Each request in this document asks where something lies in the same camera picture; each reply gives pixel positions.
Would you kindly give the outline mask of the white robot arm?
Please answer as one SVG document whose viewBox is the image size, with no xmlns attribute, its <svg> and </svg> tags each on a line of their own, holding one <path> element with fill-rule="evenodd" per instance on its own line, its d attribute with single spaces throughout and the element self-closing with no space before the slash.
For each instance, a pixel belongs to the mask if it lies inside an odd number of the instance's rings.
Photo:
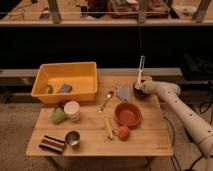
<svg viewBox="0 0 213 171">
<path fill-rule="evenodd" d="M 142 92 L 157 95 L 177 114 L 187 132 L 206 158 L 213 158 L 213 127 L 180 98 L 180 87 L 173 83 L 144 81 Z"/>
</svg>

